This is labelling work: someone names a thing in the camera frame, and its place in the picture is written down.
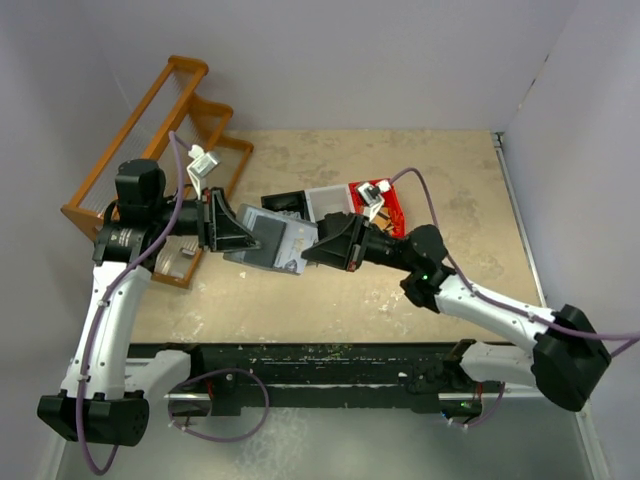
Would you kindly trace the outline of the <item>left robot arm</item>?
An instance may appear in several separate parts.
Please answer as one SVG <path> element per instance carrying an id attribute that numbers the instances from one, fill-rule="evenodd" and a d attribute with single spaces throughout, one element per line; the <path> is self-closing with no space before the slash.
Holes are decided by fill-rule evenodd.
<path id="1" fill-rule="evenodd" d="M 166 176 L 154 160 L 120 165 L 117 197 L 104 212 L 94 241 L 93 285 L 85 325 L 60 391 L 40 398 L 37 415 L 68 441 L 132 447 L 151 407 L 178 386 L 202 387 L 200 347 L 166 346 L 132 375 L 127 357 L 141 299 L 170 236 L 195 236 L 212 252 L 255 249 L 257 240 L 232 211 L 223 189 L 203 188 L 187 199 L 165 193 Z"/>

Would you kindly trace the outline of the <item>grey card holder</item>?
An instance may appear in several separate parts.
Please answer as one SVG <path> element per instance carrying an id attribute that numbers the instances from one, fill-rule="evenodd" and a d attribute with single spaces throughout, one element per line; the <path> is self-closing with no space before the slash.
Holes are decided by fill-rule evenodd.
<path id="1" fill-rule="evenodd" d="M 223 259 L 275 272 L 279 272 L 273 269 L 273 265 L 286 228 L 285 222 L 289 219 L 306 221 L 248 204 L 240 205 L 236 218 L 252 232 L 253 236 L 260 242 L 260 247 L 254 250 L 225 253 Z"/>

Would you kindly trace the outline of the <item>white VIP card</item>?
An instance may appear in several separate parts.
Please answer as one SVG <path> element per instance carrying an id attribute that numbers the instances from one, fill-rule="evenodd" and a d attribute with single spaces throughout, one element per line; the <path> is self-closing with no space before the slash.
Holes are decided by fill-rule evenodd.
<path id="1" fill-rule="evenodd" d="M 302 252 L 312 247 L 318 240 L 317 225 L 297 219 L 289 219 L 285 225 L 273 269 L 301 275 L 307 265 Z"/>

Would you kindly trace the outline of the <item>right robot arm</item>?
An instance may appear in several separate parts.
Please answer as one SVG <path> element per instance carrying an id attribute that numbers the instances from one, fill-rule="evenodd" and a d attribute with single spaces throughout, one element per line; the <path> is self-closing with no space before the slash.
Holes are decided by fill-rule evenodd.
<path id="1" fill-rule="evenodd" d="M 498 346 L 473 341 L 445 366 L 446 383 L 456 391 L 485 381 L 520 384 L 578 412 L 611 363 L 582 310 L 529 305 L 471 282 L 449 259 L 434 225 L 394 238 L 362 215 L 329 214 L 319 223 L 318 241 L 302 256 L 348 272 L 364 262 L 404 271 L 400 286 L 414 306 L 468 321 L 504 339 Z"/>

